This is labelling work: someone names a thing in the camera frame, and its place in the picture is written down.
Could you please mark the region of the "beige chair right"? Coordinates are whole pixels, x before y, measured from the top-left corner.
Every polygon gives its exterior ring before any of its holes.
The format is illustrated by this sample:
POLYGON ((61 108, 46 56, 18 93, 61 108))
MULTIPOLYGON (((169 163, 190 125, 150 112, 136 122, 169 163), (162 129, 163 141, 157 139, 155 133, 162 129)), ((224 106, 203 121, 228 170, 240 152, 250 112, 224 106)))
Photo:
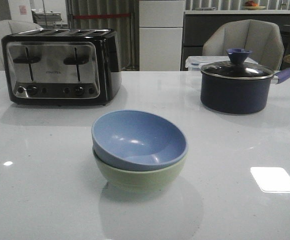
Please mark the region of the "beige chair right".
POLYGON ((203 56, 226 56, 228 49, 251 50, 249 57, 258 64, 279 70, 284 45, 277 24, 255 19, 223 24, 205 42, 203 56))

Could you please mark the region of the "black and steel toaster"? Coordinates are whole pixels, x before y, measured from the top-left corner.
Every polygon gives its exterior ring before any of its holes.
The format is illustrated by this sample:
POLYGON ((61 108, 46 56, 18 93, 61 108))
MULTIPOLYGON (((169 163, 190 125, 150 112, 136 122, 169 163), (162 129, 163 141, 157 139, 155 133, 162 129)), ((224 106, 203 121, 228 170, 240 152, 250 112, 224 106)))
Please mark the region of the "black and steel toaster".
POLYGON ((9 98, 20 105, 109 103, 122 83, 114 29, 37 29, 5 36, 9 98))

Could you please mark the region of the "blue bowl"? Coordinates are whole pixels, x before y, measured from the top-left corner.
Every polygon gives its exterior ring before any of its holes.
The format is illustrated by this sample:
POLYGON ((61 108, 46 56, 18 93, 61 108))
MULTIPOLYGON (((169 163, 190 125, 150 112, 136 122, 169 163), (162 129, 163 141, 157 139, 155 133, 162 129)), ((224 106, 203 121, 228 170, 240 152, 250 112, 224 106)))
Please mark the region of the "blue bowl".
POLYGON ((167 119, 140 110, 117 110, 91 127, 93 149, 106 164, 127 171, 153 171, 179 162, 188 152, 184 133, 167 119))

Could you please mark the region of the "plate of fruit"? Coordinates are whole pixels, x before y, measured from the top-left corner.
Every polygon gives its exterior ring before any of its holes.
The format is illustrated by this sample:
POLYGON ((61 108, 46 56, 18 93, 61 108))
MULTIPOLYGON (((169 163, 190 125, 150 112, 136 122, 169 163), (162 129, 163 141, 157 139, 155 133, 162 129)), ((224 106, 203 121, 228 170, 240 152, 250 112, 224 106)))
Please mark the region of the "plate of fruit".
POLYGON ((245 10, 249 11, 255 11, 255 10, 264 10, 266 7, 265 6, 260 6, 258 3, 256 3, 254 0, 247 0, 243 4, 243 8, 245 10))

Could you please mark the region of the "white refrigerator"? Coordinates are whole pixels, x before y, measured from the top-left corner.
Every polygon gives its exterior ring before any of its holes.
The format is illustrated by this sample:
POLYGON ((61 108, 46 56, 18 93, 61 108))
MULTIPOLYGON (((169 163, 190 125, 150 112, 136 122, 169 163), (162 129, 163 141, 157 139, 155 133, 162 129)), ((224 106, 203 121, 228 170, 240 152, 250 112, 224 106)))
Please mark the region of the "white refrigerator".
POLYGON ((139 70, 179 71, 184 0, 139 1, 139 70))

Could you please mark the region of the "glass lid with blue knob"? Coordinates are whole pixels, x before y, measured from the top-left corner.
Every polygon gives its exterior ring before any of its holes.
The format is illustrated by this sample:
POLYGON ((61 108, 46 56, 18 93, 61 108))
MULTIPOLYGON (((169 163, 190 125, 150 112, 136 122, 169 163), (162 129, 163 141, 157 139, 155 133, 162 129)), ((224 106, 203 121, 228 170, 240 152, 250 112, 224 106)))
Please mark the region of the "glass lid with blue knob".
POLYGON ((205 64, 201 67, 203 74, 235 80, 261 80, 271 77, 274 71, 258 63, 247 62, 253 52, 244 48, 228 48, 229 60, 205 64))

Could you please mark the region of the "clear plastic food container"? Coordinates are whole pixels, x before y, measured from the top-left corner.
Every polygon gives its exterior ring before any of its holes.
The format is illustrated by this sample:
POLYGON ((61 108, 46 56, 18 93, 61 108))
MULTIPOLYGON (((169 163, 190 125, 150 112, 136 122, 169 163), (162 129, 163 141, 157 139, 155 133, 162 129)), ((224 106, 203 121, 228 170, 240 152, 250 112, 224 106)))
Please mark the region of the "clear plastic food container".
POLYGON ((200 73, 203 65, 229 60, 228 56, 189 56, 185 60, 185 68, 189 72, 200 73))

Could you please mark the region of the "green bowl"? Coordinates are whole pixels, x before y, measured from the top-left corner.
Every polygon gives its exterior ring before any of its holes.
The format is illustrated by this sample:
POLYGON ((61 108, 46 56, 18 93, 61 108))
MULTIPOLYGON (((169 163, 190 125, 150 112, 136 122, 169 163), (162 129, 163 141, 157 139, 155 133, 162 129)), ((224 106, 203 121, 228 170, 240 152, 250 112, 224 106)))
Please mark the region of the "green bowl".
POLYGON ((170 185, 181 173, 187 154, 178 162, 165 168, 150 171, 123 170, 108 165, 91 150, 102 176, 113 186, 128 192, 155 192, 170 185))

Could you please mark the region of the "dark blue saucepan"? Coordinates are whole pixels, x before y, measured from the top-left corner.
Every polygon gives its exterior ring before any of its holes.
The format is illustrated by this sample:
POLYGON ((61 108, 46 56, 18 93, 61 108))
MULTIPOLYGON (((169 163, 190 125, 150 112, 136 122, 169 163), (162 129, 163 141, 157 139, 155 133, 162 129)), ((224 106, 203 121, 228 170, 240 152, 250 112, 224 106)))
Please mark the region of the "dark blue saucepan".
POLYGON ((281 84, 290 78, 290 68, 264 76, 225 76, 201 70, 200 100, 206 107, 228 114, 252 114, 267 104, 270 84, 281 84))

